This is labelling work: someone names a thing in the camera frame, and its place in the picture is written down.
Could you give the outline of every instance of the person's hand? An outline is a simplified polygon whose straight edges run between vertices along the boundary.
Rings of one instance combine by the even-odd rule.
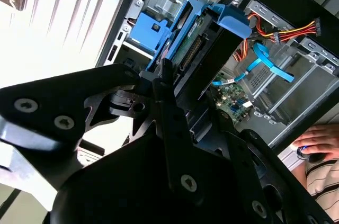
[[[293,142],[294,146],[309,146],[303,154],[327,153],[325,160],[339,158],[339,124],[316,125]]]

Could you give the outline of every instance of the black metal bracket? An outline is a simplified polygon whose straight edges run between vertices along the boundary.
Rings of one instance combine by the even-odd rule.
[[[259,217],[258,221],[261,223],[271,223],[273,215],[271,211],[264,210],[270,207],[260,185],[251,151],[243,139],[232,133],[235,129],[226,112],[214,108],[210,110],[210,113],[212,123],[215,125],[211,130],[214,129],[216,141],[219,142],[216,144],[219,146],[217,149],[221,150],[222,155],[232,163],[243,209],[253,219]]]
[[[185,114],[175,102],[172,62],[162,59],[160,65],[161,78],[153,80],[154,115],[157,137],[163,140],[165,146],[169,187],[182,198],[199,205],[203,200],[202,183],[199,183],[198,170],[192,159],[193,142]]]
[[[42,140],[33,134],[30,139],[6,134],[2,140],[49,153],[74,151],[85,131],[118,118],[102,107],[104,98],[120,89],[131,90],[139,81],[134,70],[114,64],[0,89],[3,123],[43,135]],[[96,118],[98,113],[105,115]]]

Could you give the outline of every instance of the motherboard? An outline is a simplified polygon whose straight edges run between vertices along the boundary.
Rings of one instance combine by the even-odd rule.
[[[248,120],[252,106],[248,106],[248,96],[238,84],[213,86],[213,97],[218,109],[225,111],[235,124]]]

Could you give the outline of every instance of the screw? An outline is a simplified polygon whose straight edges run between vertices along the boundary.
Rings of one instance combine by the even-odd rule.
[[[38,109],[38,104],[30,98],[20,98],[14,102],[14,107],[20,112],[33,113]]]
[[[256,214],[258,214],[261,218],[266,219],[267,217],[266,209],[259,201],[254,200],[252,202],[252,208],[256,212]]]
[[[153,29],[154,29],[154,30],[159,30],[159,25],[154,24],[154,25],[153,25]]]
[[[74,127],[75,123],[71,117],[59,115],[54,119],[54,125],[61,130],[70,130]]]
[[[181,176],[181,185],[189,192],[195,192],[197,190],[197,183],[190,175]]]

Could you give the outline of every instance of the red wire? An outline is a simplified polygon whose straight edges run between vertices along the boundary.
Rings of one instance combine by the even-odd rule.
[[[279,37],[284,38],[284,37],[293,36],[293,35],[295,35],[295,34],[300,34],[300,33],[302,33],[302,32],[309,32],[309,31],[315,31],[315,30],[316,30],[315,27],[310,27],[310,28],[306,28],[306,29],[304,29],[304,30],[302,30],[302,31],[294,32],[294,33],[285,33],[285,34],[281,34],[281,36],[279,36]]]
[[[240,55],[239,55],[239,52],[238,51],[235,51],[234,54],[233,54],[233,57],[236,61],[241,61],[240,59]]]
[[[300,33],[297,33],[297,34],[295,34],[295,35],[292,35],[292,36],[283,38],[283,39],[281,39],[280,41],[286,41],[286,40],[292,39],[292,38],[294,38],[294,37],[301,36],[301,35],[306,35],[306,34],[310,34],[310,33],[316,33],[316,32],[315,32],[315,31],[300,32]]]

